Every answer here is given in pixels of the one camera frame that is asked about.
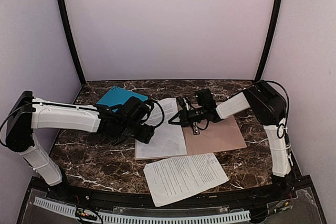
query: cable tray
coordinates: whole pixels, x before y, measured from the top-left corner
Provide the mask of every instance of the cable tray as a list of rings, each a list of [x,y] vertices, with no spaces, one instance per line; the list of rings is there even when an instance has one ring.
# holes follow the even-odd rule
[[[75,216],[76,207],[73,205],[65,205],[48,199],[35,197],[34,205],[57,214],[67,216],[69,218],[78,219]],[[104,220],[104,223],[118,224],[227,224],[249,221],[250,212],[240,211],[222,215],[200,216],[200,217],[178,217],[178,218],[157,218],[157,217],[137,217],[115,215],[107,212],[99,212],[99,215]],[[100,223],[98,218],[96,221],[85,220],[92,223]]]

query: cardboard sheet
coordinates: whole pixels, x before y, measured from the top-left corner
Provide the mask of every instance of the cardboard sheet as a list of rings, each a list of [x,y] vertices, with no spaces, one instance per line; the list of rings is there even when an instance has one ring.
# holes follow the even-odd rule
[[[204,128],[206,122],[199,124]],[[190,127],[182,128],[188,155],[223,152],[246,148],[242,133],[233,116],[218,123],[209,123],[200,135],[193,135]]]

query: white paper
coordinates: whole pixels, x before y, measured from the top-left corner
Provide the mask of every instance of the white paper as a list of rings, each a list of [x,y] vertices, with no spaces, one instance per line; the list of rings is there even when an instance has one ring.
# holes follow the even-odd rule
[[[213,153],[172,157],[146,164],[144,173],[155,206],[165,206],[227,182]]]
[[[154,136],[149,144],[139,141],[135,143],[135,159],[163,158],[187,154],[182,128],[178,125],[168,124],[168,120],[178,112],[176,98],[166,98],[159,101],[164,110],[164,123],[155,129]],[[162,113],[156,104],[148,125],[157,125],[162,119]]]

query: white wall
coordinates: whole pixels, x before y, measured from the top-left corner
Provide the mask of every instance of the white wall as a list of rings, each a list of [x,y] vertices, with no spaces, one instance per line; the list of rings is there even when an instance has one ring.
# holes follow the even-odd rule
[[[66,1],[86,78],[111,80],[253,79],[274,0]]]
[[[0,28],[0,120],[24,90],[46,100],[72,102],[80,83],[57,0],[1,0]],[[47,150],[55,133],[37,131]],[[16,223],[32,174],[18,154],[0,146],[0,223]]]
[[[288,89],[293,150],[336,223],[336,0],[282,0],[263,79]]]

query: dark marble surface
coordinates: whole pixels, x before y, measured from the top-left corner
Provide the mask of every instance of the dark marble surface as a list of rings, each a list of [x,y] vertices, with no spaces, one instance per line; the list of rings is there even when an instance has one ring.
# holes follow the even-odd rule
[[[248,86],[250,81],[160,80],[160,81],[95,81],[80,92],[77,104],[95,104],[116,85],[154,99],[187,95],[195,103],[194,92],[209,88],[217,102]],[[207,192],[252,188],[271,183],[272,160],[266,132],[251,110],[235,115],[247,148],[215,153],[230,181]],[[51,157],[61,166],[72,185],[125,193],[148,194],[143,173],[146,163],[136,161],[134,140],[113,146],[104,134],[62,130]]]

